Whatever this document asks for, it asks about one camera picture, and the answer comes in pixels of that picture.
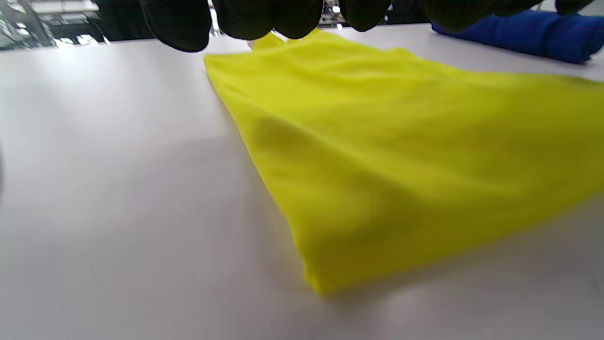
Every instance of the table surface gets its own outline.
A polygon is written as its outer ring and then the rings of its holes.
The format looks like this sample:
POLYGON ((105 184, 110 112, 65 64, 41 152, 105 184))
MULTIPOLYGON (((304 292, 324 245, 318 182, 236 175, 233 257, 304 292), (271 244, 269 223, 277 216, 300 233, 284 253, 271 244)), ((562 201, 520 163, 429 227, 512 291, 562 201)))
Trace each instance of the table surface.
MULTIPOLYGON (((432 33, 333 31, 461 68, 604 80, 432 33)), ((246 51, 212 38, 206 53, 246 51)), ((601 340, 604 198, 420 272, 320 298, 200 53, 0 54, 0 338, 601 340)))

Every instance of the blue cloth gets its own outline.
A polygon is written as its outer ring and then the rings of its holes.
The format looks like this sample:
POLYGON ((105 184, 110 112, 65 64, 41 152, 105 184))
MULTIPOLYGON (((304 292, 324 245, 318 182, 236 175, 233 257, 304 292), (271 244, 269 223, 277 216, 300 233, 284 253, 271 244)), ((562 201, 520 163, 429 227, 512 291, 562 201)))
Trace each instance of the blue cloth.
POLYGON ((527 10, 509 17, 488 16, 469 28, 440 34, 508 50, 582 64, 604 45, 604 17, 559 16, 555 12, 527 10))

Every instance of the fabric fold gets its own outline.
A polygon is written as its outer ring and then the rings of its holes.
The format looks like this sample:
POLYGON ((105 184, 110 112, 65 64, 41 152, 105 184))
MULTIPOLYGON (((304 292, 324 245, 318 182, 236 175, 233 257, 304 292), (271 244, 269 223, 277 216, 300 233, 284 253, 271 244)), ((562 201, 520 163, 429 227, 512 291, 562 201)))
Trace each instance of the fabric fold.
POLYGON ((590 60, 604 45, 603 17, 559 16, 545 11, 489 16, 458 33, 435 23, 432 29, 455 38, 573 64, 590 60))

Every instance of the gloved hand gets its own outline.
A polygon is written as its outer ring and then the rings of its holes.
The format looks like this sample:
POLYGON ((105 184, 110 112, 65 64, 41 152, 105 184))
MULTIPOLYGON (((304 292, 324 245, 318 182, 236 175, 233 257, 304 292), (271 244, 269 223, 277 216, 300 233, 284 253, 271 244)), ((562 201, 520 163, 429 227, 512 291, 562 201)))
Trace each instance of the gloved hand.
MULTIPOLYGON (((421 2, 428 19, 460 31, 486 16, 514 15, 542 0, 395 0, 421 2)), ((570 15, 593 0, 556 0, 560 15, 570 15)), ((321 19, 323 0, 213 0, 220 29, 238 39, 258 39, 273 28, 291 39, 310 33, 321 19)), ((339 0, 346 22, 357 31, 377 25, 391 0, 339 0)), ((197 52, 208 45, 212 26, 207 0, 141 0, 147 23, 163 43, 197 52)))

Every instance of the yellow shirt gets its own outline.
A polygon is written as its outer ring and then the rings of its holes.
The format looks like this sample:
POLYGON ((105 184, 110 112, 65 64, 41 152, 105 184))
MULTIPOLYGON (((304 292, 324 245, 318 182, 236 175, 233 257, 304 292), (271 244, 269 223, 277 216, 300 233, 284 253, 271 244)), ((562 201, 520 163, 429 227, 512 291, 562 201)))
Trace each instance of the yellow shirt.
POLYGON ((604 185, 602 83, 318 31, 205 64, 320 293, 490 243, 604 185))

